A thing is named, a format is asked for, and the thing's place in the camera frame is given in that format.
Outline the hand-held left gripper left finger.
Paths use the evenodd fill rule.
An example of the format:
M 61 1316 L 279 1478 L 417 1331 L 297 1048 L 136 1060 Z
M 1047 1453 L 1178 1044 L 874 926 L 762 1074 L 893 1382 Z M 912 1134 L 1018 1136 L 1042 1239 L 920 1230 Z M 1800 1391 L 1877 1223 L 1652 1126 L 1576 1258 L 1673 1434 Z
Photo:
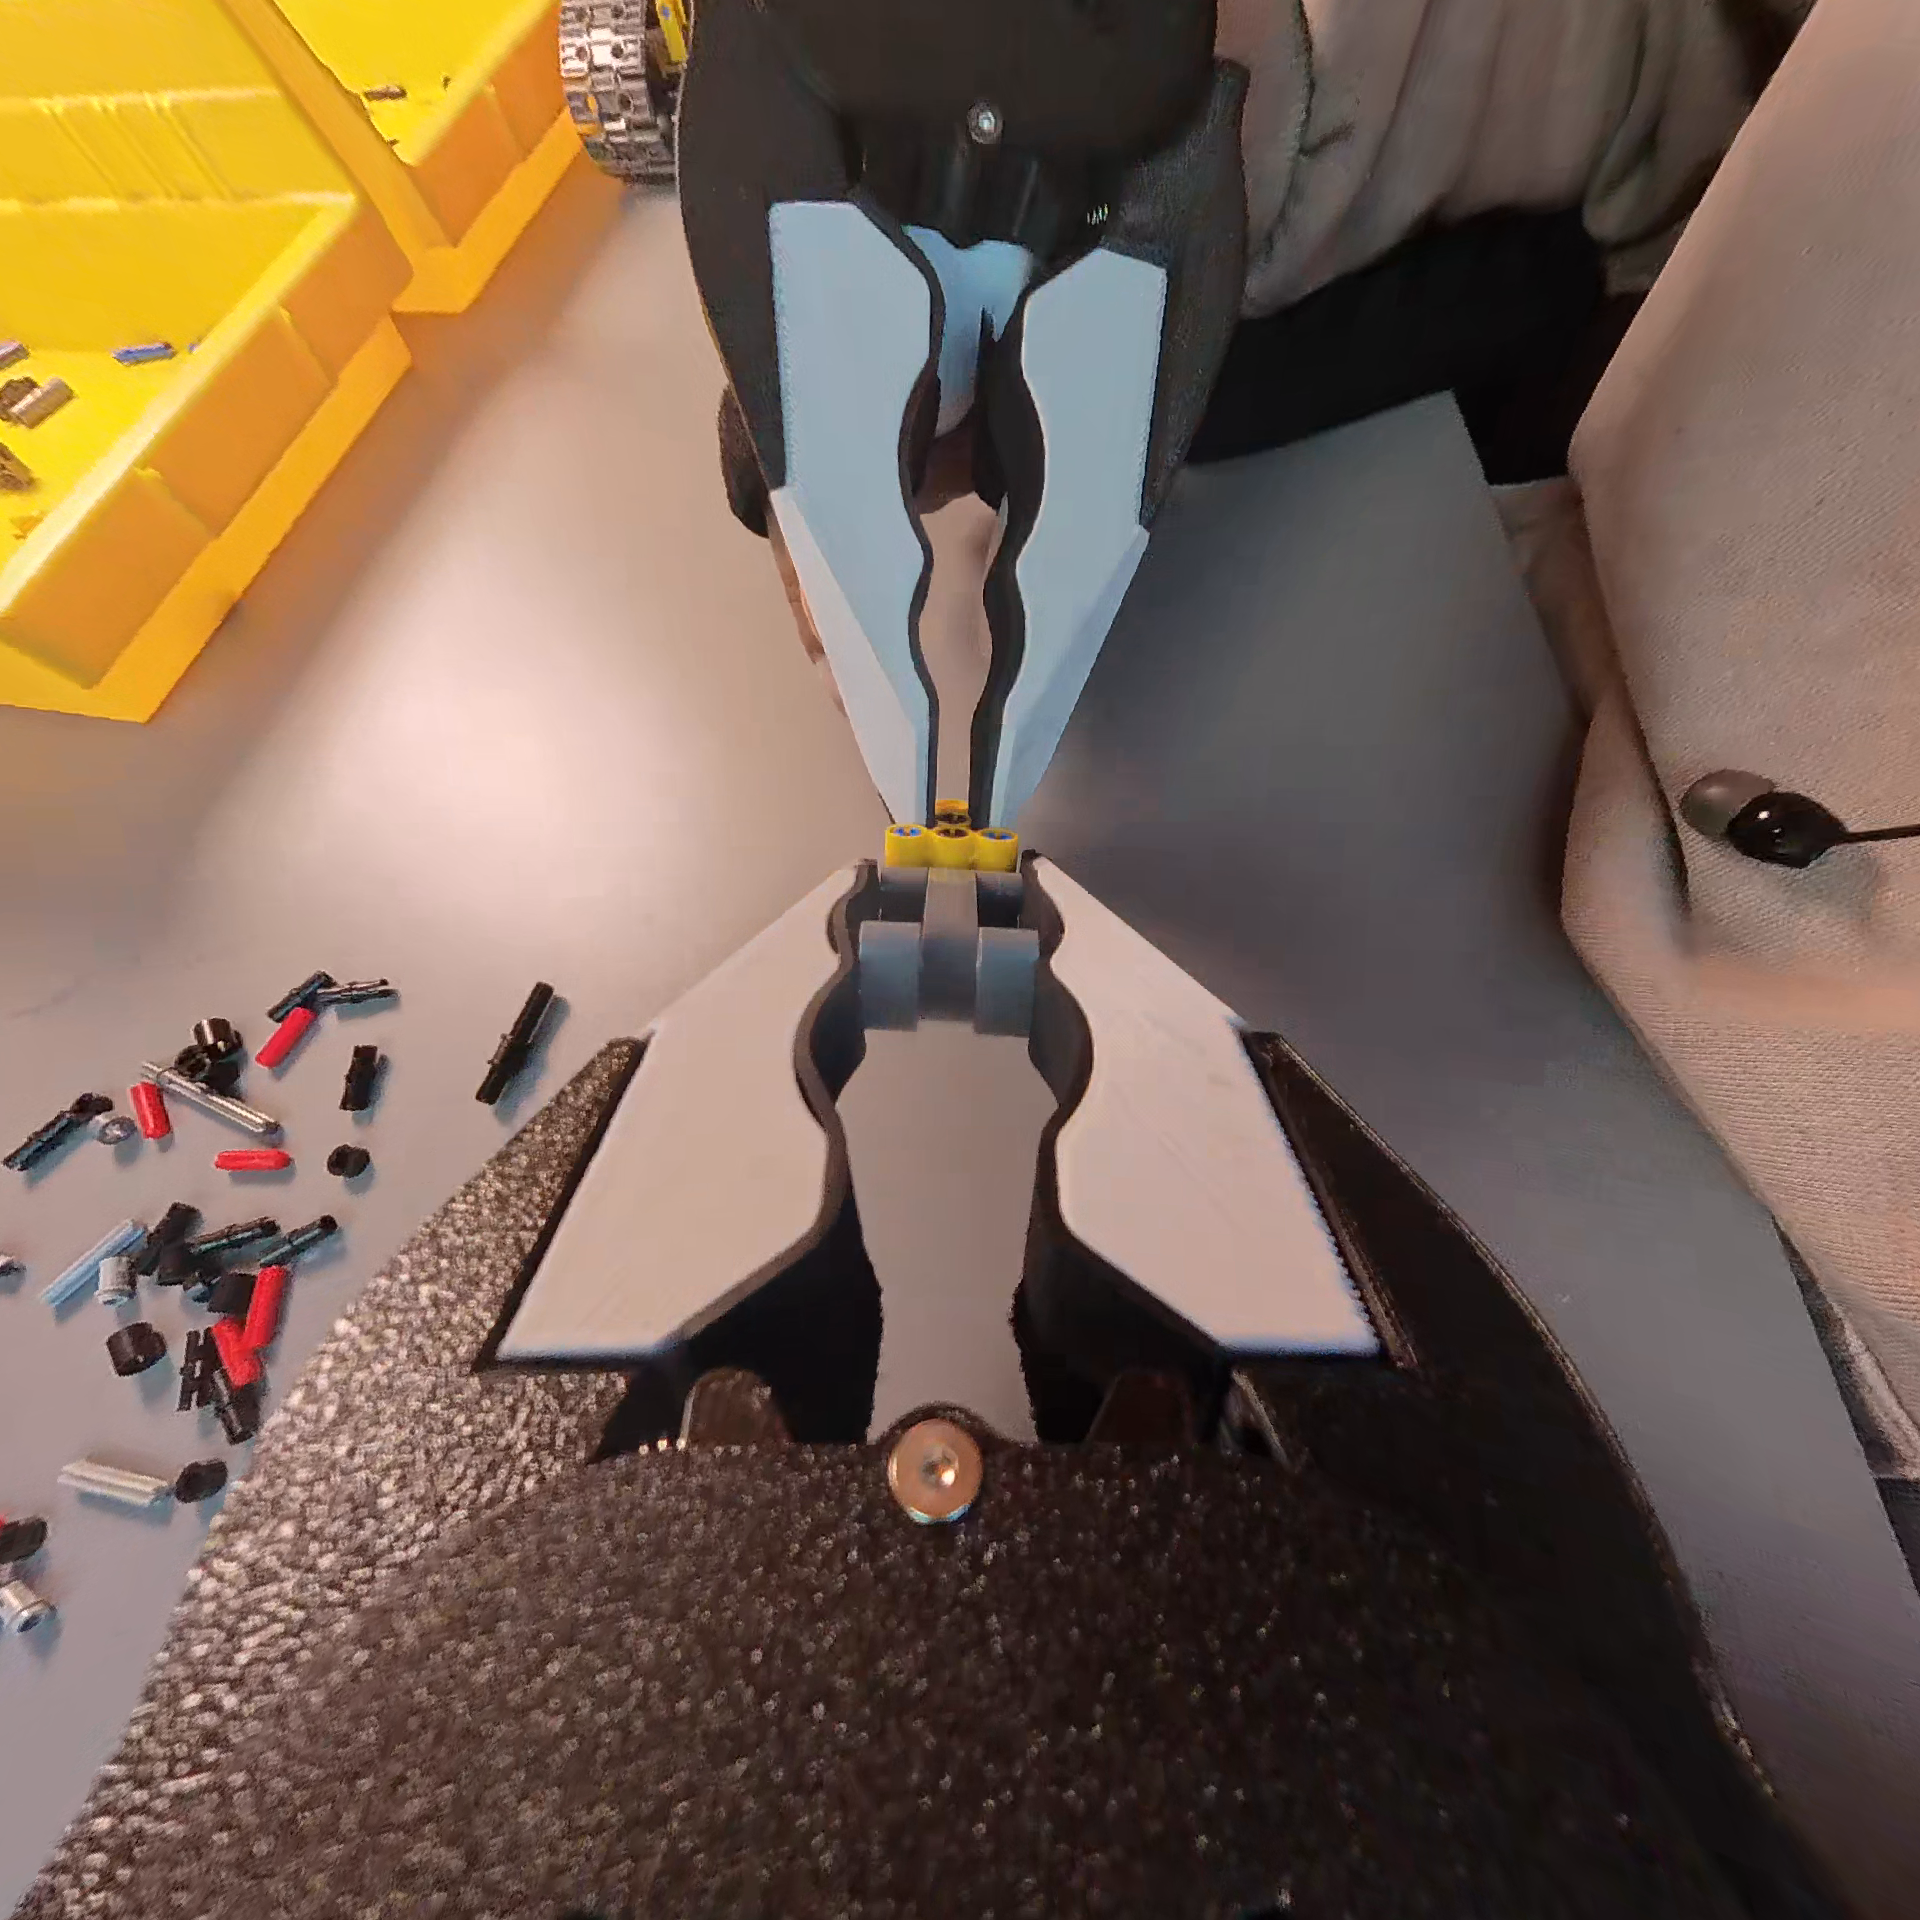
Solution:
M 836 1094 L 863 1055 L 856 930 L 874 869 L 829 874 L 646 1028 L 488 1347 L 616 1371 L 662 1434 L 713 1368 L 796 1435 L 863 1435 L 874 1275 Z

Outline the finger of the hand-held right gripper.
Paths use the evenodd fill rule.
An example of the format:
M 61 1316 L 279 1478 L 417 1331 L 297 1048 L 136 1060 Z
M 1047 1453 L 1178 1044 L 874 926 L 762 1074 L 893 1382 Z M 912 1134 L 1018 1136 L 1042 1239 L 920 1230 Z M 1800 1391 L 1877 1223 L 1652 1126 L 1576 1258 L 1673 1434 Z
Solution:
M 960 248 L 863 206 L 768 213 L 784 479 L 774 526 L 854 742 L 897 822 L 933 794 L 934 694 L 919 653 L 929 555 L 905 475 Z
M 1025 288 L 985 386 L 1004 526 L 972 805 L 1010 822 L 1044 778 L 1144 551 L 1168 277 L 1105 247 Z

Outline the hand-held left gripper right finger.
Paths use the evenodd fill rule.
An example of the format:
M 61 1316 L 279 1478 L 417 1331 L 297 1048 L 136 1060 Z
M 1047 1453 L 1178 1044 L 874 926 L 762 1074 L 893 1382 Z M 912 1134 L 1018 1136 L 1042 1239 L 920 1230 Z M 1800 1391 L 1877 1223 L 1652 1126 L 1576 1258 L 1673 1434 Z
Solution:
M 1130 1373 L 1209 1423 L 1247 1365 L 1378 1366 L 1364 1259 L 1233 1007 L 1053 859 L 1024 864 L 1024 924 L 1053 1094 L 1017 1286 L 1038 1434 L 1089 1435 Z

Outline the yellow building block assembly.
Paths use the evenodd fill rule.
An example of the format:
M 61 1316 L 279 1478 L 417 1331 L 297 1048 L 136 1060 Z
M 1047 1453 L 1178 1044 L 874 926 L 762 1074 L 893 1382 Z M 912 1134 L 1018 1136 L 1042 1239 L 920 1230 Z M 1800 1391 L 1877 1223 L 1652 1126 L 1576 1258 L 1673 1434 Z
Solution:
M 924 1022 L 1025 1039 L 1040 933 L 1025 919 L 1018 836 L 941 799 L 927 822 L 890 822 L 854 915 L 856 1010 L 871 1032 Z

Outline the yellow plastic bin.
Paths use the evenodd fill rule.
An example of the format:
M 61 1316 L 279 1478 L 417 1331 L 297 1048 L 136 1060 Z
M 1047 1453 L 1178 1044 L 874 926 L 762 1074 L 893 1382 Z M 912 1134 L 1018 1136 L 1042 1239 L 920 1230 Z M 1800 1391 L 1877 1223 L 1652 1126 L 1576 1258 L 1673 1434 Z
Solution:
M 224 2 L 407 255 L 407 316 L 477 299 L 580 144 L 553 2 Z
M 273 87 L 4 100 L 4 706 L 138 723 L 410 355 L 409 262 Z

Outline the blue grey pieces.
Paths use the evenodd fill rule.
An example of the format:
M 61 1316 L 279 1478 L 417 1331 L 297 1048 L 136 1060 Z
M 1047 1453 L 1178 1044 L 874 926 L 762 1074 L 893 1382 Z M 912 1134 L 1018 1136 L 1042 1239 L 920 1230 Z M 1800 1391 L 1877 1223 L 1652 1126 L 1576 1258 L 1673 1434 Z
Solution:
M 159 338 L 109 347 L 1 343 L 4 446 L 42 495 L 65 492 L 146 414 L 176 367 Z

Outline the person's right forearm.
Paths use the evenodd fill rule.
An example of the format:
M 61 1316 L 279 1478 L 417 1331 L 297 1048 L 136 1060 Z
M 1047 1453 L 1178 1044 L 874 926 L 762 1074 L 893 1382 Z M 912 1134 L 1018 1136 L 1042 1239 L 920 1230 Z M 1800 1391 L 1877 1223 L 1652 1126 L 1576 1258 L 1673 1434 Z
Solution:
M 1809 2 L 1220 2 L 1250 76 L 1244 318 L 1495 207 L 1644 285 Z

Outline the grey desk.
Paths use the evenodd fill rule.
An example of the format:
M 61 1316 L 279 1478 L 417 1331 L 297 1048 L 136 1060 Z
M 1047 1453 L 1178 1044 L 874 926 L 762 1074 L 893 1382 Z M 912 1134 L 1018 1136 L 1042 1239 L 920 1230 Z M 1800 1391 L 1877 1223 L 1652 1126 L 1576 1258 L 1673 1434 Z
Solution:
M 713 460 L 672 206 L 572 173 L 146 726 L 4 710 L 4 1146 L 197 1016 L 390 975 L 258 1101 L 294 1170 L 78 1142 L 4 1175 L 4 1914 L 128 1726 L 204 1510 L 56 1487 L 217 1452 L 39 1286 L 126 1216 L 336 1211 L 272 1373 L 594 1051 L 877 843 Z M 1202 470 L 1033 816 L 1493 1245 L 1594 1387 L 1748 1734 L 1871 1915 L 1916 1909 L 1916 1594 L 1764 1208 L 1557 924 L 1582 717 L 1444 400 Z

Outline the yellow toy robot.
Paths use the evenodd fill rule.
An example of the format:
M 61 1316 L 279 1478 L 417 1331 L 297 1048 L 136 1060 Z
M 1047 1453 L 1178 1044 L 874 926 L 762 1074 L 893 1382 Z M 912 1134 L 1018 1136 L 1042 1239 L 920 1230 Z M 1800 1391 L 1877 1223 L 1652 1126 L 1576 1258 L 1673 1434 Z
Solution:
M 623 184 L 676 181 L 690 2 L 561 2 L 560 82 L 594 164 Z

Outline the pile of black red pieces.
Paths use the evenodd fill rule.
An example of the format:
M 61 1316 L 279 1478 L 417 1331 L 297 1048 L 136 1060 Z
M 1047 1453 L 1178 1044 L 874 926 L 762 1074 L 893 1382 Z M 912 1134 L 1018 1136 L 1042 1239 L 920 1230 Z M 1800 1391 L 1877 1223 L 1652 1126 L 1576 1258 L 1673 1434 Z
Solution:
M 191 1026 L 191 1037 L 170 1062 L 144 1062 L 128 1091 L 126 1108 L 104 1093 L 65 1101 L 24 1142 L 4 1154 L 4 1170 L 33 1173 L 89 1136 L 100 1146 L 165 1146 L 174 1134 L 174 1108 L 214 1118 L 244 1136 L 224 1148 L 212 1168 L 232 1179 L 279 1179 L 294 1173 L 294 1156 L 281 1142 L 281 1123 L 244 1098 L 249 1060 L 266 1077 L 300 1051 L 327 1014 L 378 1006 L 397 997 L 384 978 L 336 978 L 316 972 L 276 997 L 265 1020 L 266 1037 L 249 1053 L 244 1035 L 224 1016 Z M 538 1048 L 557 990 L 537 980 L 493 1044 L 474 1099 L 493 1108 Z M 352 1047 L 343 1072 L 340 1116 L 372 1112 L 386 1053 L 374 1043 Z M 372 1170 L 360 1136 L 336 1142 L 324 1158 L 328 1179 L 359 1186 Z M 45 1283 L 40 1301 L 54 1310 L 93 1301 L 112 1315 L 104 1352 L 116 1379 L 142 1379 L 169 1360 L 170 1338 L 150 1316 L 133 1316 L 138 1292 L 176 1290 L 198 1319 L 189 1319 L 176 1357 L 176 1410 L 210 1410 L 228 1448 L 256 1439 L 266 1387 L 265 1360 L 276 1347 L 286 1293 L 297 1264 L 340 1230 L 333 1213 L 282 1224 L 273 1213 L 207 1224 L 189 1202 L 174 1202 L 153 1218 L 130 1216 L 97 1236 Z M 84 1456 L 58 1469 L 65 1493 L 134 1512 L 167 1512 L 217 1496 L 228 1480 L 225 1456 L 189 1459 L 176 1471 L 148 1474 Z M 24 1636 L 54 1616 L 54 1605 L 29 1579 L 29 1560 L 42 1549 L 42 1518 L 9 1518 L 1 1524 L 1 1628 Z

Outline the person's torso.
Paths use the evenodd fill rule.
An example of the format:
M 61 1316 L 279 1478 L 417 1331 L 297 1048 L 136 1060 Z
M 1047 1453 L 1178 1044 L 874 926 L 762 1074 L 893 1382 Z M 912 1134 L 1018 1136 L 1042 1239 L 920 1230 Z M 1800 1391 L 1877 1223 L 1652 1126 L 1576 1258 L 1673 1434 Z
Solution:
M 1774 1213 L 1916 1555 L 1916 843 L 1806 870 L 1706 775 L 1916 820 L 1918 7 L 1813 4 L 1572 436 L 1529 588 L 1590 730 L 1562 920 Z

